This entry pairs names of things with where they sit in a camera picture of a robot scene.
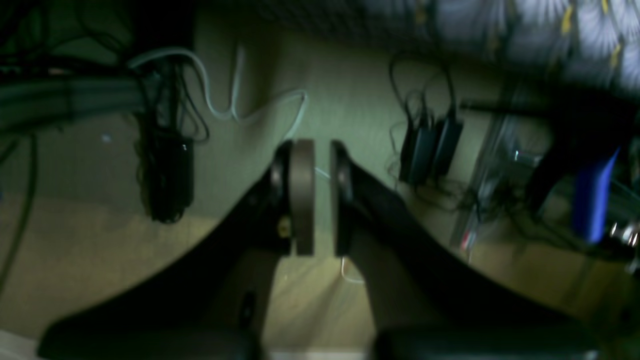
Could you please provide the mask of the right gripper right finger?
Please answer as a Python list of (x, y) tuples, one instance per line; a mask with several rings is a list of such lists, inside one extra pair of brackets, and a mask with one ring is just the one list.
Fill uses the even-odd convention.
[(576, 319), (477, 272), (423, 228), (403, 199), (330, 145), (334, 250), (365, 281), (369, 360), (596, 360)]

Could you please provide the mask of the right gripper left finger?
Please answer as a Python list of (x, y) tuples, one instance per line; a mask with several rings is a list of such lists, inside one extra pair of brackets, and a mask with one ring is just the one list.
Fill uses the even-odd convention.
[(314, 253), (315, 148), (282, 143), (194, 248), (138, 285), (53, 323), (48, 360), (258, 360), (281, 258)]

